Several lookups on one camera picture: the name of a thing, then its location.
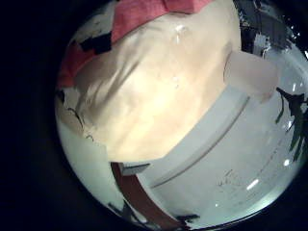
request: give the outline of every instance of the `cloth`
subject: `cloth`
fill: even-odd
[[[82,136],[106,145],[110,161],[162,158],[224,90],[233,50],[241,50],[241,32],[232,0],[167,13],[87,63],[65,105],[79,116]]]
[[[212,0],[121,0],[97,10],[68,45],[58,88],[74,86],[77,72],[96,55],[110,51],[111,44],[129,32],[170,12],[197,13]]]

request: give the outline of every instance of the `red cloth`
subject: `red cloth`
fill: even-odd
[[[170,12],[197,13],[212,0],[121,0],[115,6],[112,43],[161,15]],[[77,72],[93,57],[76,42],[70,44],[62,62],[58,87],[73,87]]]

